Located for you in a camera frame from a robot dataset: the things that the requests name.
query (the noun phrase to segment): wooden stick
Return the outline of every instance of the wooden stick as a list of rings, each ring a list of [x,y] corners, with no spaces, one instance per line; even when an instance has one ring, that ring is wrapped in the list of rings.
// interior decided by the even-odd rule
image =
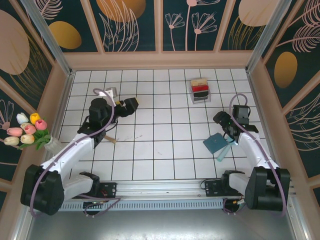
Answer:
[[[109,137],[108,135],[105,135],[104,136],[105,139],[107,139],[109,142],[113,143],[113,144],[116,144],[117,140],[115,140],[114,138],[112,137]]]

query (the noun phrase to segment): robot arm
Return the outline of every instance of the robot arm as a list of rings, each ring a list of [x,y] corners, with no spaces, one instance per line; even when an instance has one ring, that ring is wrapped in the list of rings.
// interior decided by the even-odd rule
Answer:
[[[139,105],[136,98],[128,98],[118,104],[114,102],[111,104],[115,105],[114,117],[111,123],[116,123],[118,117],[126,117],[133,114]],[[78,134],[74,139],[50,160],[40,166],[31,165],[27,168],[20,199],[23,205],[30,206],[32,193],[40,175],[66,150],[41,180],[36,190],[33,208],[48,215],[53,215],[60,209],[63,202],[68,199],[74,198],[79,194],[86,194],[91,197],[95,197],[98,194],[100,186],[98,176],[89,172],[81,172],[79,175],[67,179],[67,175],[83,156],[90,153],[102,141],[106,131],[101,131],[76,144],[74,143],[106,126],[111,118],[111,108],[103,98],[92,100],[89,116],[77,131]]]
[[[256,143],[259,142],[261,145],[258,130],[254,125],[249,125],[250,108],[248,106],[234,105],[232,115],[255,139],[237,127],[226,112],[217,113],[213,120],[220,124],[224,132],[243,149],[252,167],[252,173],[248,177],[244,172],[225,171],[221,178],[222,185],[241,193],[249,209],[281,211],[283,203],[279,186],[268,162],[271,163],[280,179],[286,202],[290,184],[288,170],[279,168],[268,154],[267,159],[263,155],[262,150]]]

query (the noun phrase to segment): white grid floor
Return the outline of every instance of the white grid floor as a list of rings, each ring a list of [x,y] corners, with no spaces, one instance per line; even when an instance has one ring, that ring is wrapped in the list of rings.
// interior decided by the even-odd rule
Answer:
[[[190,80],[207,78],[211,102],[192,104]],[[228,111],[235,93],[244,93],[251,108],[250,122],[259,130],[268,150],[256,104],[244,69],[155,69],[77,71],[65,110],[59,140],[67,144],[89,114],[94,88],[116,87],[117,100],[137,97],[135,114],[118,119],[104,140],[72,169],[70,176],[87,171],[101,181],[220,178],[225,170],[251,174],[245,153],[238,146],[217,161],[203,140],[223,134],[213,117]],[[233,104],[244,104],[239,97]]]

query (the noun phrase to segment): flower vase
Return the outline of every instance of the flower vase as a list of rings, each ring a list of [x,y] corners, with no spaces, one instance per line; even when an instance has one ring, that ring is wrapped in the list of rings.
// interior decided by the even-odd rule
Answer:
[[[51,136],[50,141],[44,145],[44,148],[55,156],[63,149],[63,146],[58,139]]]

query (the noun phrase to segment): artificial tulip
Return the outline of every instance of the artificial tulip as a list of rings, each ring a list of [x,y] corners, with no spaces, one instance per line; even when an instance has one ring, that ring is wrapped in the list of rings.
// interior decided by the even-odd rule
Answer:
[[[38,130],[46,130],[47,129],[47,123],[46,123],[45,120],[40,119],[40,120],[37,120],[35,122],[35,127]]]
[[[25,126],[24,131],[26,134],[34,134],[37,131],[37,129],[33,125],[27,125]]]
[[[30,122],[31,122],[33,125],[35,125],[35,124],[36,124],[36,121],[38,121],[38,120],[40,120],[40,119],[41,119],[41,117],[39,116],[38,113],[32,113],[32,114],[30,115]]]
[[[6,133],[10,136],[20,137],[23,131],[20,127],[11,127],[6,130]]]
[[[21,136],[20,140],[23,144],[33,144],[35,141],[35,137],[31,134],[25,134]]]
[[[19,143],[19,138],[16,136],[8,136],[4,139],[3,143],[7,146],[16,146]]]
[[[18,113],[16,115],[16,120],[18,121],[18,123],[20,125],[29,122],[29,119],[27,118],[27,116],[23,112]]]
[[[25,128],[26,128],[26,126],[33,126],[31,123],[29,123],[29,122],[25,122],[25,123],[22,123],[21,125],[20,125],[20,128],[22,128],[23,129],[23,131],[25,130]]]

